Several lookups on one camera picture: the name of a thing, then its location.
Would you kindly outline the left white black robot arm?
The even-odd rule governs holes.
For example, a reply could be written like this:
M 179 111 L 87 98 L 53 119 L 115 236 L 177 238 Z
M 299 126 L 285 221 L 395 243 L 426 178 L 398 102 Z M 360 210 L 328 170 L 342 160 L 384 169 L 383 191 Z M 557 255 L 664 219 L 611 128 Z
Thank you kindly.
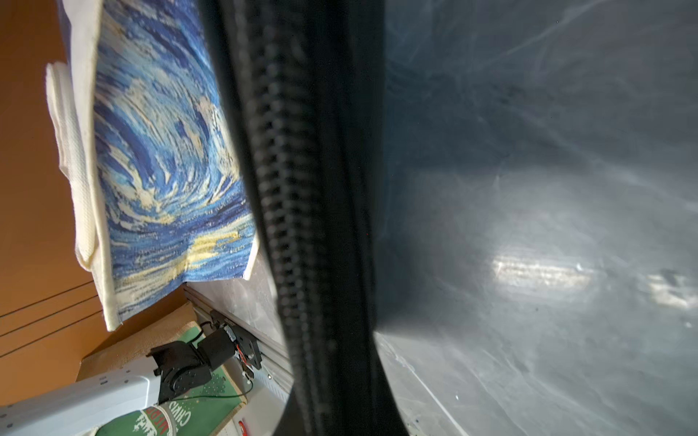
M 190 394 L 238 354 L 239 341 L 229 327 L 160 345 L 112 372 L 3 406 L 1 434 L 94 435 L 114 419 L 172 401 L 245 399 L 246 392 Z

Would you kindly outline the cream canvas tote bag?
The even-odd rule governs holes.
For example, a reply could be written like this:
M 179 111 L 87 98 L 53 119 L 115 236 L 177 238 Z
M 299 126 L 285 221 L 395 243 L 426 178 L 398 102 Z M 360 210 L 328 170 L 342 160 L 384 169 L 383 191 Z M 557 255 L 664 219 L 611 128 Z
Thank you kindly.
M 107 330 L 183 283 L 248 279 L 256 225 L 196 2 L 57 9 L 47 106 Z

